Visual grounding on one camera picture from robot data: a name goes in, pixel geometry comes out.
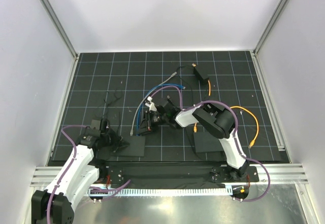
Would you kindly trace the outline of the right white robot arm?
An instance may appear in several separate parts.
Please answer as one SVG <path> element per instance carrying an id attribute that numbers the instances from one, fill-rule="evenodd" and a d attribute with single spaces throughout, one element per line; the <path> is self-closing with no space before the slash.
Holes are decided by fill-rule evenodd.
<path id="1" fill-rule="evenodd" d="M 207 132 L 218 139 L 226 155 L 229 176 L 233 181 L 241 181 L 247 175 L 249 161 L 238 139 L 238 119 L 233 110 L 218 101 L 203 101 L 184 109 L 177 107 L 170 99 L 155 103 L 153 97 L 144 100 L 148 110 L 137 127 L 137 135 L 155 131 L 160 125 L 174 129 L 186 128 L 200 123 Z"/>

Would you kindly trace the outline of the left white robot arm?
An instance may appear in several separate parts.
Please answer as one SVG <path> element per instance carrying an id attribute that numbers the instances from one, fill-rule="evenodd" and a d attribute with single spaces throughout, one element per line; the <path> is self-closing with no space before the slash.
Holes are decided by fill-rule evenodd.
<path id="1" fill-rule="evenodd" d="M 123 139 L 110 127 L 107 119 L 93 119 L 84 126 L 84 133 L 74 141 L 66 132 L 61 133 L 71 142 L 73 150 L 59 173 L 44 190 L 36 190 L 31 198 L 31 223 L 73 223 L 75 210 L 89 191 L 116 196 L 130 181 L 118 188 L 94 187 L 110 179 L 106 162 L 96 157 L 105 147 L 111 150 L 124 148 Z"/>

